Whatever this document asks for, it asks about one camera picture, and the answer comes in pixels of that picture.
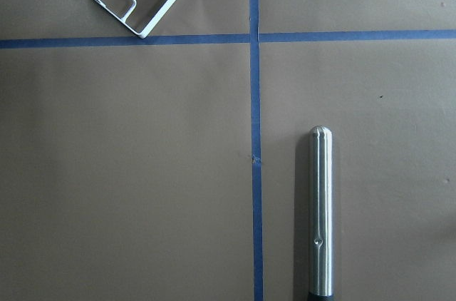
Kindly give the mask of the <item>steel muddler with black tip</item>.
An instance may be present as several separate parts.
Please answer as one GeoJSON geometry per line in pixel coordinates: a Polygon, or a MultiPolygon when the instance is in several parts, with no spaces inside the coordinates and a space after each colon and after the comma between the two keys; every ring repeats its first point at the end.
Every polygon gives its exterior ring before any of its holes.
{"type": "Polygon", "coordinates": [[[334,297],[332,153],[331,130],[314,127],[309,152],[309,300],[334,297]]]}

